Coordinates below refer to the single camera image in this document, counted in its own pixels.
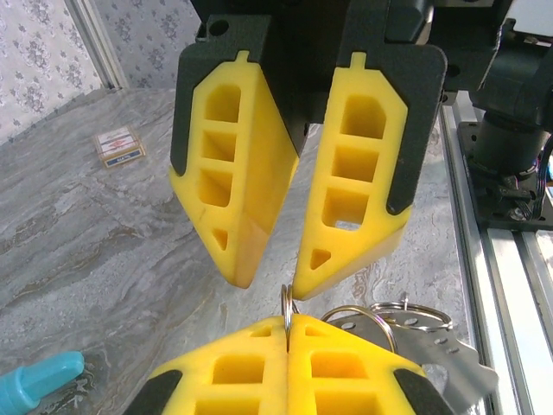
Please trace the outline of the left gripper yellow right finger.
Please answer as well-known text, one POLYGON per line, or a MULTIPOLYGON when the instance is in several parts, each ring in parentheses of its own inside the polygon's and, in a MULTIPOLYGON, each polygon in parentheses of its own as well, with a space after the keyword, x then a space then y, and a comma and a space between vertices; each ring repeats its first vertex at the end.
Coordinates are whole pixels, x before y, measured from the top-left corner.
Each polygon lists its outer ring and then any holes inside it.
POLYGON ((422 368, 312 316, 293 315, 289 414, 451 414, 422 368))

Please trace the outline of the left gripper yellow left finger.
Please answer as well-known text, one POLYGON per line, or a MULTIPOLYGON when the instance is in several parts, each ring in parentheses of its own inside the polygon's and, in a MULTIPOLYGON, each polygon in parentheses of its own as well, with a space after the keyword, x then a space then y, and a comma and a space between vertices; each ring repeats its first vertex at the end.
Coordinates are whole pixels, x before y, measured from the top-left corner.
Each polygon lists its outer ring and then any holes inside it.
POLYGON ((155 369, 126 414, 284 414, 283 318, 272 316, 155 369))

